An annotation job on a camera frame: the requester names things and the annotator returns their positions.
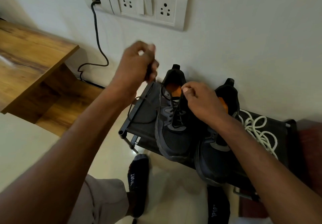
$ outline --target glossy floor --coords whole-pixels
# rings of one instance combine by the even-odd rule
[[[96,178],[119,178],[128,190],[127,171],[135,153],[118,136],[127,110],[119,116],[97,153],[89,174]],[[0,114],[0,190],[32,165],[58,136],[10,114]],[[148,204],[139,223],[207,223],[206,185],[195,170],[171,162],[158,154],[138,147],[150,157]],[[231,221],[238,214],[238,197],[227,186]],[[132,223],[125,217],[119,224]]]

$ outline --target white cord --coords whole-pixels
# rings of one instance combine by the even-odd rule
[[[268,152],[270,152],[276,159],[277,155],[275,154],[275,149],[277,147],[277,138],[275,137],[275,135],[271,132],[268,131],[263,131],[260,132],[257,130],[257,128],[261,128],[264,127],[267,123],[267,118],[266,116],[259,116],[257,117],[255,120],[253,120],[253,117],[251,114],[249,114],[246,110],[240,110],[244,113],[246,113],[249,117],[244,120],[241,116],[239,116],[239,118],[241,119],[241,123],[243,124],[245,131],[247,131],[254,139],[256,139],[257,142],[259,142]],[[256,123],[260,120],[264,118],[264,123],[261,126],[256,126]],[[269,134],[274,138],[274,146],[272,147],[270,144],[269,139],[265,136],[265,134]]]

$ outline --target pants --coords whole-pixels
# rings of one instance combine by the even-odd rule
[[[121,180],[87,175],[68,224],[114,224],[125,217],[128,205]]]

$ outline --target black sock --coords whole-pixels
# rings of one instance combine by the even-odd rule
[[[222,187],[208,185],[208,224],[228,224],[230,204]]]
[[[128,187],[137,196],[133,211],[133,217],[135,218],[140,217],[144,212],[148,178],[149,158],[146,154],[138,154],[132,161],[127,173]]]

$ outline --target wall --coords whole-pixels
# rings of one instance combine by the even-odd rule
[[[98,13],[99,37],[111,61],[84,77],[107,85],[123,49],[155,43],[159,75],[180,64],[188,80],[213,88],[235,79],[241,107],[276,119],[322,120],[322,0],[189,0],[184,32]],[[67,64],[104,63],[84,0],[0,0],[3,18],[52,33],[82,49]]]

